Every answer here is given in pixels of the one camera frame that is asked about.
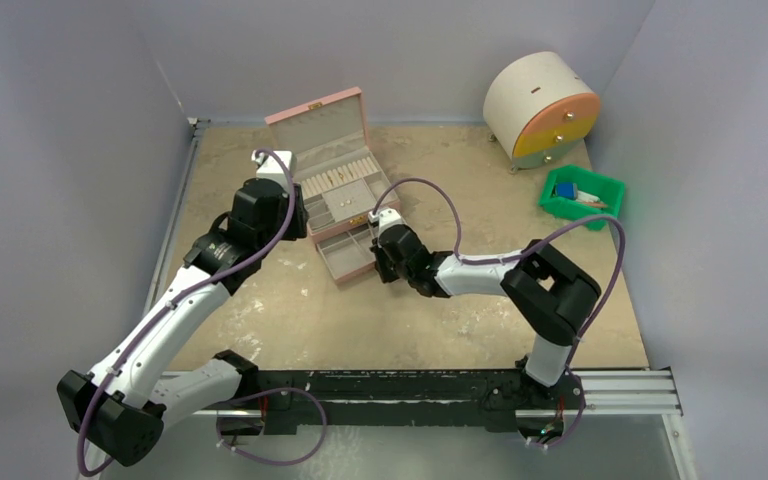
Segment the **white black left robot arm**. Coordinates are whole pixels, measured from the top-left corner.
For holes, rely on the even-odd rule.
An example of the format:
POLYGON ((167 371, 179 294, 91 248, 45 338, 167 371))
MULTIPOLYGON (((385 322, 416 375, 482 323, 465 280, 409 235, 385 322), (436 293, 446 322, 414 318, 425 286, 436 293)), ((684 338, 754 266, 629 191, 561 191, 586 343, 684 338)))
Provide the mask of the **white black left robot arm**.
POLYGON ((221 352, 172 382, 161 377, 171 360, 212 313, 261 267, 282 240, 306 237, 300 185, 252 178, 235 192, 196 239, 172 283, 135 329, 89 372, 67 371, 56 392, 78 435, 77 466, 91 478, 111 463, 132 466, 164 429, 219 401, 244 409, 257 399, 254 365, 221 352))

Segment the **pink jewelry box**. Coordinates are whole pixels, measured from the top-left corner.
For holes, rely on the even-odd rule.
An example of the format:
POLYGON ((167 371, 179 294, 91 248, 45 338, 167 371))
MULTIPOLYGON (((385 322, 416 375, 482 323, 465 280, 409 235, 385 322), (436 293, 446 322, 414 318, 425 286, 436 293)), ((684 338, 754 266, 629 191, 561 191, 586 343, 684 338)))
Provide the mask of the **pink jewelry box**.
POLYGON ((380 205, 401 201, 371 150, 362 90, 352 87, 265 118, 278 150, 295 154, 294 182, 309 214, 315 243, 364 225, 380 205))

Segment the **pink jewelry box drawer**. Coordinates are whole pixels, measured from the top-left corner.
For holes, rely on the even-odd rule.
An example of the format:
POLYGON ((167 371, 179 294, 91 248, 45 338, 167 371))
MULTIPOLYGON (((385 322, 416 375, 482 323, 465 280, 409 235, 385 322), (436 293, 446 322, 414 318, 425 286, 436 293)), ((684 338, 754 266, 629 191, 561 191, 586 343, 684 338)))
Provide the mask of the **pink jewelry box drawer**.
POLYGON ((336 284, 374 269, 372 229, 364 224, 316 244, 316 249, 336 284))

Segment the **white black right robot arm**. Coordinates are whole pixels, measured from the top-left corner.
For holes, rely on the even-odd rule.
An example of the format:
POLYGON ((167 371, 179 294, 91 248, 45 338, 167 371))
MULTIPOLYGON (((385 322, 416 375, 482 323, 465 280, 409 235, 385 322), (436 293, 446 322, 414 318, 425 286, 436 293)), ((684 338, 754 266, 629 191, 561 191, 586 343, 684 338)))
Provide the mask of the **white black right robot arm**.
POLYGON ((375 229, 371 251, 384 283, 404 280, 420 295, 504 296, 535 332, 523 367, 524 399, 544 407, 561 391, 574 340, 601 296, 599 284, 551 245, 514 261, 429 251, 409 226, 375 229))

